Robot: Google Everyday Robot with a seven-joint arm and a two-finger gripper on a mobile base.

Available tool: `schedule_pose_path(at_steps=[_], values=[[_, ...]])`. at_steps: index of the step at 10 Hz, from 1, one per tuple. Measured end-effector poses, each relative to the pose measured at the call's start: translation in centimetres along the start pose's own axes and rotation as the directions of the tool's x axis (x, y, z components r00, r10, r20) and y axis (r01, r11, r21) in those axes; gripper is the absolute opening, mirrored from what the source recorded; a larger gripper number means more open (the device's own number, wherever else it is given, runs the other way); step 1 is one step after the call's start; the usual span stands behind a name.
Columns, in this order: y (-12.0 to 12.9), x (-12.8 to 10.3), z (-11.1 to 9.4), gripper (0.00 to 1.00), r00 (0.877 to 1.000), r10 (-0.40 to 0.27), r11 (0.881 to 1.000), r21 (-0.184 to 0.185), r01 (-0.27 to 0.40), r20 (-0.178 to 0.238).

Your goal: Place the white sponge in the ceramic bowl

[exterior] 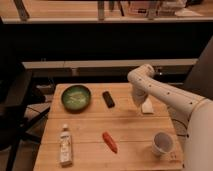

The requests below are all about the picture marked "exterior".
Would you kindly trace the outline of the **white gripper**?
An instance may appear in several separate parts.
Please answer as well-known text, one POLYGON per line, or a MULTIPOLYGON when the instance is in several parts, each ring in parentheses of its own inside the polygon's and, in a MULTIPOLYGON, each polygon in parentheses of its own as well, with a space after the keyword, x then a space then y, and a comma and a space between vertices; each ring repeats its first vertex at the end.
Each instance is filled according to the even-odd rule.
POLYGON ((132 87, 131 91, 132 99, 134 104, 139 107, 148 97, 148 94, 143 90, 136 88, 135 86, 132 87))

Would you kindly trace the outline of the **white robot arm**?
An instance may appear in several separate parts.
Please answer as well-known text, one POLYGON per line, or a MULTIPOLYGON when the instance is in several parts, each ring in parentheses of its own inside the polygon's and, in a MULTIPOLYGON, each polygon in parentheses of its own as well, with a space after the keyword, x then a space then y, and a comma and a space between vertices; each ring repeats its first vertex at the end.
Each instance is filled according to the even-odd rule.
POLYGON ((132 98, 139 106, 150 94, 188 119, 182 171, 213 171, 213 100, 156 81, 154 68, 144 64, 131 70, 127 79, 132 98))

